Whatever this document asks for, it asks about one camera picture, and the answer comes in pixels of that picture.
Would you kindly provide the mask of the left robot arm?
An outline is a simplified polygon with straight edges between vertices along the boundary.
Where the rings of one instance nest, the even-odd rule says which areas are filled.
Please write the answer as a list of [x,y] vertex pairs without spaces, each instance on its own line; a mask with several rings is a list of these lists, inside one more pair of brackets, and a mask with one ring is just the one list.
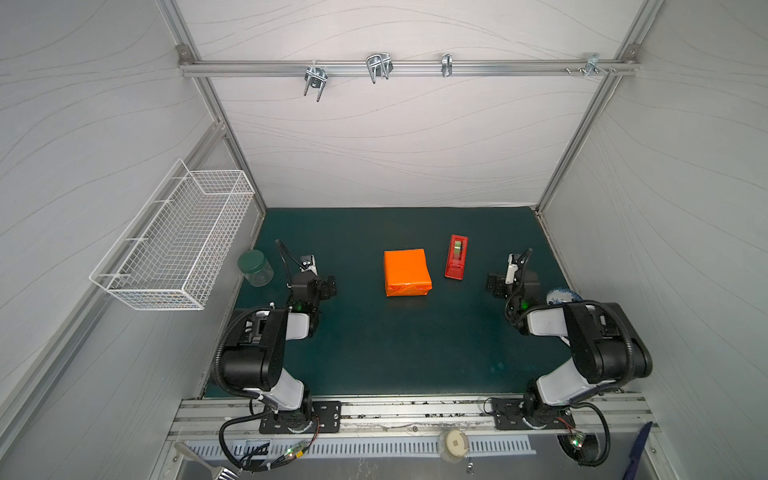
[[212,376],[230,395],[258,401],[276,413],[312,413],[311,394],[284,367],[287,343],[306,340],[317,331],[320,303],[337,295],[334,276],[311,270],[296,274],[288,303],[242,311],[227,325],[216,347]]

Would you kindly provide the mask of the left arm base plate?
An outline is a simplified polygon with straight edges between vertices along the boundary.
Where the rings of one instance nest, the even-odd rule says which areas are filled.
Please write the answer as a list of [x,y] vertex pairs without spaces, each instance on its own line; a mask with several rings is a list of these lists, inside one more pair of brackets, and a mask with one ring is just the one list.
[[338,433],[340,423],[340,402],[312,401],[298,410],[270,413],[261,420],[259,433],[263,435]]

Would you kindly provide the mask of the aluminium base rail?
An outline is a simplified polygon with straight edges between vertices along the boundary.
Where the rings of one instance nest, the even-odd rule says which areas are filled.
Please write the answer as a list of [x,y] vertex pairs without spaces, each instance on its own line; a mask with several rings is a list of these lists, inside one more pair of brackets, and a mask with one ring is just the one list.
[[[342,395],[319,396],[318,401],[341,403],[337,437],[426,436],[443,429],[457,428],[469,434],[498,434],[492,418],[484,412],[492,394],[479,395]],[[598,407],[613,433],[632,433],[656,419],[643,395],[615,393],[590,400]],[[215,440],[221,425],[261,405],[249,406],[239,398],[183,400],[177,409],[167,438],[169,440]]]

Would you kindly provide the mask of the metal bracket with bolts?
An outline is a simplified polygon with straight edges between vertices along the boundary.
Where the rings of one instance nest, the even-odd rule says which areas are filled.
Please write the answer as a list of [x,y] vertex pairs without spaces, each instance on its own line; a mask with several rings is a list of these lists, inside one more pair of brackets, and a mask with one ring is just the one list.
[[576,69],[565,68],[564,72],[570,76],[578,76],[582,78],[588,77],[607,77],[615,75],[617,70],[613,67],[604,67],[601,64],[601,58],[597,53],[589,55],[584,64]]

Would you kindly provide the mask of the metal spatula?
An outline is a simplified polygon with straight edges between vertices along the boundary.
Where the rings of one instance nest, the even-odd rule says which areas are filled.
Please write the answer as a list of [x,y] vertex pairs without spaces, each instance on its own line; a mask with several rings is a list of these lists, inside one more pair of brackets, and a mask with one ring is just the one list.
[[223,466],[214,466],[208,463],[202,457],[196,454],[191,448],[189,448],[186,444],[182,442],[175,442],[173,444],[173,447],[179,454],[184,456],[187,460],[197,463],[198,465],[208,470],[213,480],[238,480],[239,479],[239,475],[237,473]]

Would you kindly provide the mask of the blue handled tool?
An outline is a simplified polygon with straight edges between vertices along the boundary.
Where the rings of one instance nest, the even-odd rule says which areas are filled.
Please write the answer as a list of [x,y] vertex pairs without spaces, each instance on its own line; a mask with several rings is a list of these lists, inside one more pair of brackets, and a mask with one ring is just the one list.
[[653,428],[652,422],[647,422],[641,427],[633,443],[633,446],[630,450],[629,464],[625,470],[622,480],[636,479],[637,472],[639,470],[640,463],[642,460],[643,452],[645,450],[645,446],[652,428]]

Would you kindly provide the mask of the green table mat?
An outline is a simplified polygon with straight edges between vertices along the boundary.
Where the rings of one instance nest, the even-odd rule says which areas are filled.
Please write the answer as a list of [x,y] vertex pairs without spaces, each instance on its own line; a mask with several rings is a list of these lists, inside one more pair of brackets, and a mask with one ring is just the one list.
[[[444,276],[453,234],[466,236],[462,280]],[[543,291],[565,278],[534,212],[517,208],[329,208],[269,210],[256,246],[275,275],[244,284],[240,309],[283,305],[287,277],[276,246],[312,254],[333,275],[335,297],[320,305],[317,332],[286,346],[285,366],[316,395],[517,393],[566,361],[553,337],[524,336],[485,288],[510,254],[529,252]],[[426,296],[387,297],[385,251],[423,249],[432,280]]]

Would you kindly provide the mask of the blue white ceramic bowl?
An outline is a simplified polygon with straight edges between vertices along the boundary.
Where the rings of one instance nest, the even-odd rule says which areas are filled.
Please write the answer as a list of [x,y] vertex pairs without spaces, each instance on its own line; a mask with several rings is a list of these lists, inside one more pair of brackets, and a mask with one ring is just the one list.
[[578,293],[567,288],[553,289],[546,295],[546,303],[548,305],[559,305],[582,301],[583,298]]

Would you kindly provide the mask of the green lidded glass jar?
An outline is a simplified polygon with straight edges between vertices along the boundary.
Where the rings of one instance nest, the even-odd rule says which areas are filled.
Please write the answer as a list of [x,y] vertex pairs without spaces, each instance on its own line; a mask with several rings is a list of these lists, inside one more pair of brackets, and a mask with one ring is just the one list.
[[245,280],[253,287],[266,286],[274,277],[270,262],[260,250],[252,249],[242,253],[237,264]]

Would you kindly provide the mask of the aluminium crossbar rail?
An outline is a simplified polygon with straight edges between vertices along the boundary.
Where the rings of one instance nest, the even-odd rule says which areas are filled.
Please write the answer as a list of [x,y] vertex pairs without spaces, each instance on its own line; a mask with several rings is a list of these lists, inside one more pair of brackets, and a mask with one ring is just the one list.
[[[570,76],[565,68],[581,67],[586,59],[576,60],[460,60],[453,57],[453,77]],[[392,60],[391,77],[442,77],[441,58],[430,60]],[[613,67],[615,75],[634,75],[638,62],[601,59],[604,67]],[[182,65],[182,75],[191,78],[267,77],[302,78],[310,66],[324,69],[330,78],[367,77],[364,60],[330,61],[198,61]]]

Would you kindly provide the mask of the metal U-bolt clamp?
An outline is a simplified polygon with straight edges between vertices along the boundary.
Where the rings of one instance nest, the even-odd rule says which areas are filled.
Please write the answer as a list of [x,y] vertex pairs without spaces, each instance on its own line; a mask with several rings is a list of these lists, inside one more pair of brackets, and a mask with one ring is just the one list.
[[392,58],[389,53],[375,53],[366,58],[365,65],[373,84],[379,78],[388,80],[393,71]]
[[319,102],[328,81],[326,71],[318,66],[310,66],[305,71],[304,79],[303,95],[307,96],[311,89],[316,90],[316,101]]

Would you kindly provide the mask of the orange wrapping paper sheet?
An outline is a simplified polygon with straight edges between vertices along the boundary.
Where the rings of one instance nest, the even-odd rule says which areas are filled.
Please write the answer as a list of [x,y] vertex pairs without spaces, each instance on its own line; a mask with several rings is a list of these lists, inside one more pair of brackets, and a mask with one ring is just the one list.
[[423,249],[385,251],[383,265],[387,297],[426,296],[432,290]]

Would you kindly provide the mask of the red tape dispenser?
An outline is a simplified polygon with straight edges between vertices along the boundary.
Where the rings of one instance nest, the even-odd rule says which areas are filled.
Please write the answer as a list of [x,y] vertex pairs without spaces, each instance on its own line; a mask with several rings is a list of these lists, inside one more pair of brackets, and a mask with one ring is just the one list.
[[462,280],[466,266],[468,238],[453,234],[449,243],[444,276],[448,279]]

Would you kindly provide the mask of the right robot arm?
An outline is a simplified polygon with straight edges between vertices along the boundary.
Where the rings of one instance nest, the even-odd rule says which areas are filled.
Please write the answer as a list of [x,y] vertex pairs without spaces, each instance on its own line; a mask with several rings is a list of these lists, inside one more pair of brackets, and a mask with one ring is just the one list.
[[650,376],[653,360],[617,303],[572,300],[533,305],[520,268],[486,277],[486,290],[505,300],[504,317],[519,333],[567,341],[570,357],[533,380],[521,409],[528,414],[574,406],[605,391]]

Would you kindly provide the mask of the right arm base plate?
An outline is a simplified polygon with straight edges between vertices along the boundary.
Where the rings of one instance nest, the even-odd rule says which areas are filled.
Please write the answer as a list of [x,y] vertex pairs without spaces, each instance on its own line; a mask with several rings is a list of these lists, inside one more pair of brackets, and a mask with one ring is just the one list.
[[494,428],[500,431],[567,431],[576,426],[565,407],[550,406],[528,397],[490,397],[483,408],[492,418]]

